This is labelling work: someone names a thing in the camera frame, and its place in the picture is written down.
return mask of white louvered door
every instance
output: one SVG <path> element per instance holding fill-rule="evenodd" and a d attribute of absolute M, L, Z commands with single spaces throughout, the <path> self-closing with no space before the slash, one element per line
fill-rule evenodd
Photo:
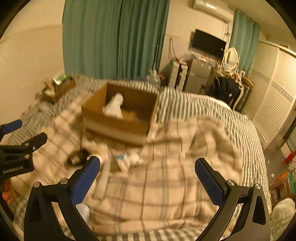
<path fill-rule="evenodd" d="M 281 131 L 295 102 L 296 58 L 279 49 L 274 74 L 253 122 L 270 143 Z"/>
<path fill-rule="evenodd" d="M 244 107 L 244 112 L 253 119 L 264 99 L 274 71 L 278 48 L 266 43 L 258 43 L 250 80 L 255 84 Z"/>

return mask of green curtain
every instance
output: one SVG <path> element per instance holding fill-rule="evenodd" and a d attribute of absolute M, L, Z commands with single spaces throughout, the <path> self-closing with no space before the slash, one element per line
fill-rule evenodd
<path fill-rule="evenodd" d="M 169 0 L 66 0 L 66 74 L 131 79 L 159 68 Z"/>
<path fill-rule="evenodd" d="M 253 20 L 247 19 L 245 14 L 238 10 L 234 15 L 234 26 L 229 47 L 234 47 L 240 57 L 239 71 L 245 68 L 249 76 L 252 63 L 257 51 L 260 26 Z"/>

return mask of black flat screen monitor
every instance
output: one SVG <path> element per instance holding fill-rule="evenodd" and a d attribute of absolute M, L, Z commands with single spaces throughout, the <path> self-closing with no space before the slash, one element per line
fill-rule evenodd
<path fill-rule="evenodd" d="M 200 31 L 198 29 L 195 30 L 194 39 L 192 43 L 193 48 L 200 49 L 209 53 L 211 55 L 215 55 L 216 57 L 222 59 L 224 55 L 226 42 L 216 38 L 213 35 Z"/>

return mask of metal screw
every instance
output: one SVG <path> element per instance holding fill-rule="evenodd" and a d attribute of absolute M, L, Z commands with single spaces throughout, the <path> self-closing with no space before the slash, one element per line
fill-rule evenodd
<path fill-rule="evenodd" d="M 234 185 L 235 185 L 235 182 L 234 182 L 233 180 L 228 180 L 228 181 L 227 181 L 227 184 L 228 184 L 229 186 L 234 186 Z"/>
<path fill-rule="evenodd" d="M 62 180 L 60 180 L 60 183 L 63 184 L 63 185 L 65 185 L 65 184 L 68 183 L 68 179 L 63 178 Z"/>
<path fill-rule="evenodd" d="M 259 190 L 260 190 L 260 189 L 261 189 L 261 185 L 260 185 L 260 184 L 258 184 L 258 183 L 256 183 L 256 184 L 255 184 L 255 188 L 257 188 L 257 189 L 259 189 Z"/>
<path fill-rule="evenodd" d="M 35 182 L 34 185 L 33 185 L 33 187 L 35 187 L 35 188 L 37 188 L 39 186 L 40 186 L 40 182 Z"/>

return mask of plaid blanket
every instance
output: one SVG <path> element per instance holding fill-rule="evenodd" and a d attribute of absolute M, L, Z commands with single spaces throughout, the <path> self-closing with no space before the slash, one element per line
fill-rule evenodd
<path fill-rule="evenodd" d="M 42 129 L 48 142 L 34 153 L 35 171 L 12 178 L 17 195 L 27 200 L 34 182 L 57 183 L 74 172 L 65 167 L 65 160 L 80 147 L 83 98 L 77 98 Z M 199 157 L 205 157 L 225 179 L 242 182 L 241 155 L 225 134 L 224 123 L 216 119 L 194 117 L 155 123 L 141 153 L 143 165 L 130 169 L 128 175 L 109 173 L 102 198 L 94 195 L 100 174 L 86 196 L 84 202 L 92 212 L 89 226 L 98 236 L 182 228 L 182 232 L 194 229 L 197 238 L 217 211 L 194 172 Z M 58 210 L 57 217 L 66 229 Z M 224 236 L 230 234 L 235 219 Z"/>

